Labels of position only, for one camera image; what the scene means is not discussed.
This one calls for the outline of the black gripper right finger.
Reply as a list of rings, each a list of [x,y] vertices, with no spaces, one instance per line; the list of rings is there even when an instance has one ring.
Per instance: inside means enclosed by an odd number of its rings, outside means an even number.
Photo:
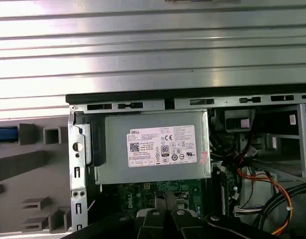
[[[181,239],[271,239],[273,236],[225,215],[196,213],[180,209],[174,192],[166,192],[166,208]]]

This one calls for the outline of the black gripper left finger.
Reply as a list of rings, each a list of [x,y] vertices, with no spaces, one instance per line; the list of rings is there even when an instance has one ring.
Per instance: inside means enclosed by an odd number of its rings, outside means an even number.
[[[143,211],[144,216],[132,218],[125,212],[111,214],[95,223],[78,229],[66,236],[67,239],[162,239],[166,207],[164,192],[155,194],[155,208]]]

